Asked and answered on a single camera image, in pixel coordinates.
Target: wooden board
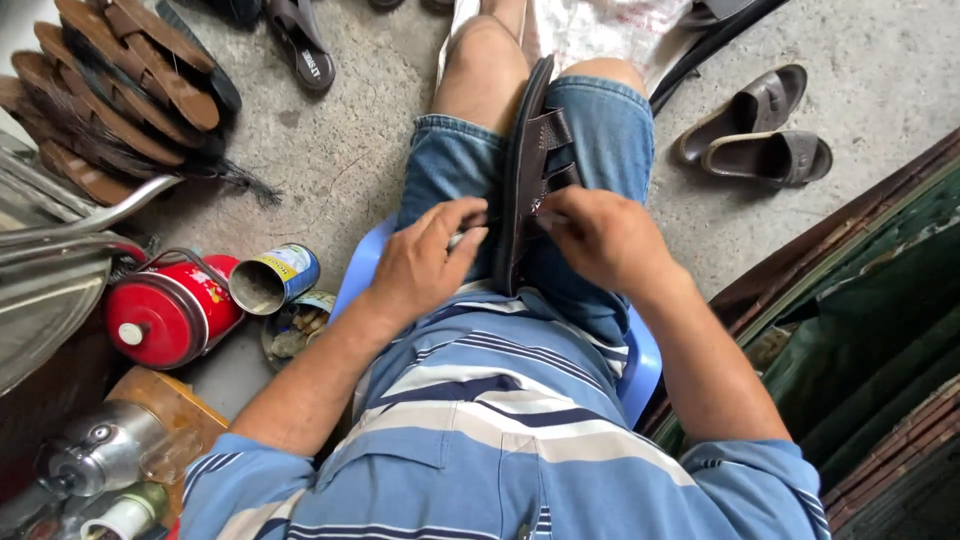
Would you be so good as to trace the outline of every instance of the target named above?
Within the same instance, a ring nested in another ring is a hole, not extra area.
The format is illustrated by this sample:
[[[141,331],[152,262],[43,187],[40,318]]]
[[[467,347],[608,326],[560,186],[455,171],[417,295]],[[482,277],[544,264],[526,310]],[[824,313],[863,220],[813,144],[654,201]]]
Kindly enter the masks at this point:
[[[227,419],[201,401],[190,389],[162,373],[135,366],[107,395],[108,400],[127,400],[150,409],[168,430],[193,428],[209,452],[217,437],[227,430]],[[183,479],[165,486],[170,507],[161,523],[170,528],[183,511]]]

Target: hand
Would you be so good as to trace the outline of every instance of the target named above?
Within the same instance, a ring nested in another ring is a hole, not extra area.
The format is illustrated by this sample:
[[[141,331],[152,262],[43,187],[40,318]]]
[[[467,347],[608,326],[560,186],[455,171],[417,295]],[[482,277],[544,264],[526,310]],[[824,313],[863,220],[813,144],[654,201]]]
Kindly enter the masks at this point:
[[[463,284],[488,229],[487,201],[465,197],[440,203],[416,223],[394,233],[376,267],[369,294],[399,329],[429,313]],[[449,253],[447,244],[461,226],[470,227]]]
[[[636,301],[635,295],[656,292],[664,278],[685,274],[640,203],[572,185],[548,195],[538,213],[546,211],[566,218],[538,222],[570,267],[606,290]]]

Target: knee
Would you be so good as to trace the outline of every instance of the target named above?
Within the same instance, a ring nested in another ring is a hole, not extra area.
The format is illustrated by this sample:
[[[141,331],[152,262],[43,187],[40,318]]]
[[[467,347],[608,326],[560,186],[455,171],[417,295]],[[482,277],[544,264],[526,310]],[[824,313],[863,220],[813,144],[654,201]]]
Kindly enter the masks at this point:
[[[523,61],[516,39],[503,24],[489,15],[476,15],[464,23],[450,46],[446,60],[448,65],[456,63],[461,67],[497,70],[511,67],[504,63],[516,63],[510,62],[510,59]]]
[[[598,58],[577,62],[564,70],[564,75],[589,75],[611,79],[624,85],[631,86],[643,97],[649,97],[647,88],[643,85],[640,72],[628,61],[616,58]]]

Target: metal kettle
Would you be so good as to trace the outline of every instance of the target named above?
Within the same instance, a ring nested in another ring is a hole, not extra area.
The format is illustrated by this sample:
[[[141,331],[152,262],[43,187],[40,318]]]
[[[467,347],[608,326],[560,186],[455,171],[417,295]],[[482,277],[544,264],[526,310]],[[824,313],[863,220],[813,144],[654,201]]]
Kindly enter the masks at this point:
[[[143,406],[103,402],[48,441],[36,459],[37,481],[52,493],[89,497],[123,489],[141,478],[140,457],[166,435]]]

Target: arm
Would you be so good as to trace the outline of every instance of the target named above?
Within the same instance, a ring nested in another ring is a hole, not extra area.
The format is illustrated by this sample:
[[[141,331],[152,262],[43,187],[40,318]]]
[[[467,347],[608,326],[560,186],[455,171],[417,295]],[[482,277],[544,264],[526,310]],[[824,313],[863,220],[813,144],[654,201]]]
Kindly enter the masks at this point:
[[[477,198],[442,203],[395,233],[371,287],[253,398],[230,432],[290,454],[319,452],[377,353],[461,285],[487,229],[470,229],[449,254],[446,246],[486,209]]]
[[[627,296],[647,323],[687,434],[698,440],[790,440],[750,362],[670,257],[642,205],[573,186],[547,197],[544,210],[569,220],[548,227],[573,269]]]

